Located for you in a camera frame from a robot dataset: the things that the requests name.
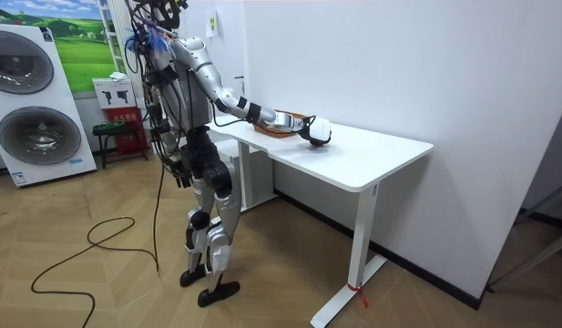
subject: washing machine door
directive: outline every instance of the washing machine door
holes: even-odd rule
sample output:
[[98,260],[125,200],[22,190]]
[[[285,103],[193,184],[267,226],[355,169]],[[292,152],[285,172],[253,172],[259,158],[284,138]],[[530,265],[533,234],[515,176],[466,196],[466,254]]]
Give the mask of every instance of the washing machine door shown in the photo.
[[0,90],[32,94],[47,87],[54,77],[47,53],[30,39],[0,31]]
[[77,124],[52,108],[19,108],[0,122],[1,146],[9,155],[29,164],[50,165],[68,160],[76,154],[80,143]]

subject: washing machine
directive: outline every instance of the washing machine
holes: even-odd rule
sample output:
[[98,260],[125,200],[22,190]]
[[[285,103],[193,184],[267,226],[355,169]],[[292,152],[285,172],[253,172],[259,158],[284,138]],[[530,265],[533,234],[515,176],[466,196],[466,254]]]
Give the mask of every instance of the washing machine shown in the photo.
[[0,154],[18,187],[97,169],[46,28],[0,24]]

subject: robot leg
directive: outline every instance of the robot leg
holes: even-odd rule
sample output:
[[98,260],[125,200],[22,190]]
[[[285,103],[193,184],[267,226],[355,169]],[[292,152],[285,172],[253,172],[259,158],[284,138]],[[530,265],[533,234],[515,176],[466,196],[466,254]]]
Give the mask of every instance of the robot leg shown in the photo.
[[188,213],[188,229],[186,230],[186,253],[188,254],[188,270],[181,274],[179,285],[188,287],[198,279],[206,276],[200,267],[201,254],[207,246],[209,214],[214,206],[214,189],[204,179],[192,179],[193,192],[199,206]]
[[220,162],[214,169],[218,174],[213,175],[208,171],[206,179],[216,190],[216,208],[220,216],[212,221],[208,231],[208,259],[205,265],[208,289],[198,296],[200,307],[224,300],[240,290],[238,282],[221,283],[222,275],[228,269],[232,239],[240,218],[240,182],[232,165]]

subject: white desk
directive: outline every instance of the white desk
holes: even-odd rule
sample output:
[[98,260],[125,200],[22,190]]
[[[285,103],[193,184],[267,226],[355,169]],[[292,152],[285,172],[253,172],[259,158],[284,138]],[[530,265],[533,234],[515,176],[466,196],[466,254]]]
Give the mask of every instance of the white desk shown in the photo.
[[[218,123],[224,124],[233,119],[218,117]],[[250,164],[243,162],[242,157],[247,158],[249,146],[252,146],[283,164],[360,194],[347,279],[347,283],[354,287],[365,284],[386,261],[376,255],[365,264],[380,181],[433,148],[429,143],[338,124],[332,124],[332,140],[321,148],[313,147],[299,136],[271,138],[243,122],[223,128],[211,123],[209,128],[239,141],[242,187],[250,181]],[[245,200],[251,201],[250,193],[245,195]],[[343,286],[313,316],[311,325],[315,328],[326,326],[355,294],[347,284]]]

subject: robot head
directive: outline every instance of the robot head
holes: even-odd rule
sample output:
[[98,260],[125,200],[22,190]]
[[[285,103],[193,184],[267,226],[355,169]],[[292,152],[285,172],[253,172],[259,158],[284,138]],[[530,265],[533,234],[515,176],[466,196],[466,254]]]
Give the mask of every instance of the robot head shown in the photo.
[[180,7],[188,9],[188,0],[134,0],[138,5],[150,7],[151,19],[155,24],[171,30],[179,27]]

